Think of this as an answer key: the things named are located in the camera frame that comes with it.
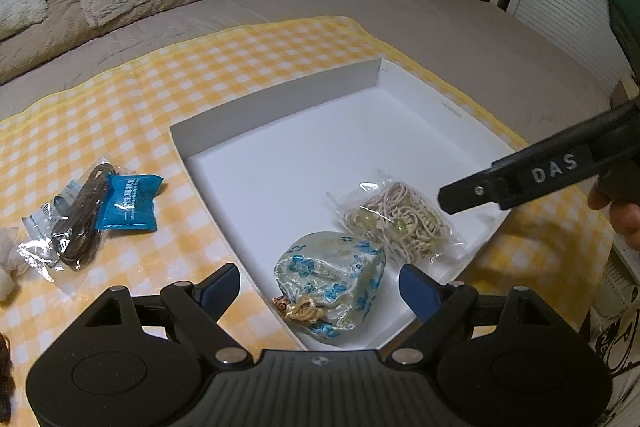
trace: satin pouch with blue flowers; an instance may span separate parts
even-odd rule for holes
[[[293,325],[326,341],[352,330],[369,314],[385,254],[370,241],[340,232],[315,232],[296,241],[274,272],[282,297],[276,309]]]

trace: checkered tablecloth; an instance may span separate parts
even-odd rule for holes
[[[158,174],[166,184],[156,198],[158,231],[107,237],[82,273],[76,299],[31,275],[3,305],[0,331],[12,344],[17,384],[12,423],[36,424],[24,394],[28,369],[105,288],[124,284],[134,295],[156,293],[171,281],[198,281],[232,260],[172,145],[171,124],[274,84],[380,56],[444,93],[513,148],[525,145],[468,96],[343,17],[241,26],[174,44],[1,122],[0,226],[21,225],[22,216],[100,156]],[[514,210],[464,279],[492,293],[529,285],[577,327],[611,242],[606,220],[568,188]],[[267,347],[296,348],[244,277],[221,324],[254,356]]]

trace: ridged black surface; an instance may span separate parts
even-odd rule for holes
[[[217,375],[174,427],[468,427],[417,373],[375,351],[265,351],[259,364]]]

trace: mattress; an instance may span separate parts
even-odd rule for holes
[[[533,142],[609,107],[558,47],[477,0],[204,0],[96,38],[0,86],[0,120],[132,58],[243,24],[345,15]]]

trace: human hand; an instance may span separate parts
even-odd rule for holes
[[[588,203],[593,210],[600,210],[611,202],[596,185],[589,193]],[[611,203],[609,220],[616,233],[625,237],[626,243],[640,251],[640,206],[635,203]]]

